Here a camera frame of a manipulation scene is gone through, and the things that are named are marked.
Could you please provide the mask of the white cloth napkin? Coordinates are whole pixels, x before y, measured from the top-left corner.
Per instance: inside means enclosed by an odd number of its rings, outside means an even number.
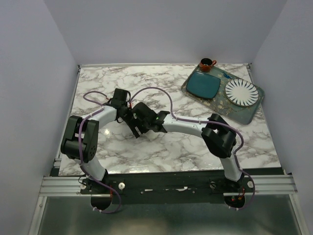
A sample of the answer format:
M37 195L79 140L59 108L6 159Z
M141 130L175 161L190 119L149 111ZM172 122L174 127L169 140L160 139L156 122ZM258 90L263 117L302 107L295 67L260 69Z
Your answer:
M154 141L159 137L159 133L155 133L151 130L149 130L147 133L144 134L144 136L149 140L149 141Z

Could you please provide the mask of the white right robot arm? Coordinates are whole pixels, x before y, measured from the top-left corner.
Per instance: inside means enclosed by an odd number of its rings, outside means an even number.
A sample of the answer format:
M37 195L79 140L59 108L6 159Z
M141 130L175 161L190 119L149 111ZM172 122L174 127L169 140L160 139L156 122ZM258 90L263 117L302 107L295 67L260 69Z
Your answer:
M243 186L242 172L234 157L236 132L228 127L221 116L212 114L206 122L204 119L179 116L174 118L168 111L156 113L146 104L136 104L131 112L141 133L183 133L202 138L211 154L218 157L224 168L225 187L235 192Z

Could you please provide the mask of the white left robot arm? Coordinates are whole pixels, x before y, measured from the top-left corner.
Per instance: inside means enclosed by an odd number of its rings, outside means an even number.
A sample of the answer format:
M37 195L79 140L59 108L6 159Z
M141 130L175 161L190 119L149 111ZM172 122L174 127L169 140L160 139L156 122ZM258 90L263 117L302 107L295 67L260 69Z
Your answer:
M131 93L116 88L113 97L109 98L102 92L91 91L84 94L83 99L99 108L85 116L69 117L61 143L61 153L79 164L86 176L92 179L91 187L97 193L104 193L109 186L105 179L108 172L95 156L99 130L121 119L138 136L130 105Z

